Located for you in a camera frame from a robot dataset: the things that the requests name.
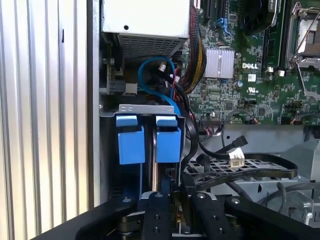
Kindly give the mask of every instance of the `heatsink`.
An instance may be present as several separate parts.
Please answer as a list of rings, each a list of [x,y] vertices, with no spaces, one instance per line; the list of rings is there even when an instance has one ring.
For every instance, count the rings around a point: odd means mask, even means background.
[[[125,59],[171,57],[189,37],[189,1],[104,0],[102,8],[102,31],[117,36]]]
[[[205,78],[231,79],[234,76],[235,50],[208,48],[206,50]]]

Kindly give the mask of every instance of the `power supply unit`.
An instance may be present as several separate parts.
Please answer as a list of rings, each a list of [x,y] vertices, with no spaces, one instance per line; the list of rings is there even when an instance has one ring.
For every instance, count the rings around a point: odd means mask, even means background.
[[[116,34],[125,59],[171,57],[189,37],[186,0],[104,0],[102,31]]]

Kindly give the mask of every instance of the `corrugated metal panel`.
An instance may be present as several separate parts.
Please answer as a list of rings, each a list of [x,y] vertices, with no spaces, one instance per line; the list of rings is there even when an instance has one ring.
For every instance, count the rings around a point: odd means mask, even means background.
[[[89,207],[86,5],[0,0],[1,240]]]

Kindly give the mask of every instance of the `power cable bundle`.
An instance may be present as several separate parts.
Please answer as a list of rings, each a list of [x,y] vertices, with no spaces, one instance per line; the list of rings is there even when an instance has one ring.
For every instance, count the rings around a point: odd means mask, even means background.
[[[179,81],[187,94],[195,89],[204,75],[207,56],[200,34],[200,14],[190,3],[190,22],[189,22],[189,59],[185,75]]]

